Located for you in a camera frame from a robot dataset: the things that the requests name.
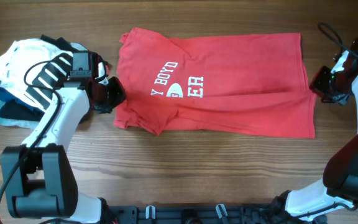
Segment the red printed t-shirt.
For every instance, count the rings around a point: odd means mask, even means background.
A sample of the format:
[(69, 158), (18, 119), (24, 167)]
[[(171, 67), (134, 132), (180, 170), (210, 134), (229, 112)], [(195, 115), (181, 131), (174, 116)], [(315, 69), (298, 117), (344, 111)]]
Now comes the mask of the red printed t-shirt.
[(179, 39), (135, 27), (121, 44), (119, 128), (315, 136), (299, 33)]

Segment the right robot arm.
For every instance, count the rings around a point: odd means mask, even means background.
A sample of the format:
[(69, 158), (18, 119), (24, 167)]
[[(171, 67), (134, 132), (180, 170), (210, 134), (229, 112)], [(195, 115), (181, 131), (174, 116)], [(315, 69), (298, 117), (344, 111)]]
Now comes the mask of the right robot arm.
[(358, 38), (337, 57), (334, 68), (320, 69), (310, 89), (329, 104), (343, 105), (353, 96), (357, 134), (329, 160), (322, 179), (275, 197), (262, 214), (266, 223), (324, 223), (329, 212), (358, 209)]

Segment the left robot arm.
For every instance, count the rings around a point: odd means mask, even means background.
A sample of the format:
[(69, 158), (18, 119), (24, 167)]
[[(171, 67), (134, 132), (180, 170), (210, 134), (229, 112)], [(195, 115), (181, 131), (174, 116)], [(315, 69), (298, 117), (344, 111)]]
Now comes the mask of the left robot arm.
[(109, 77), (108, 64), (90, 51), (33, 63), (23, 81), (45, 100), (45, 113), (20, 145), (1, 154), (0, 207), (6, 202), (12, 217), (42, 223), (117, 222), (105, 199), (78, 190), (67, 149), (89, 110), (110, 113), (125, 100), (120, 81)]

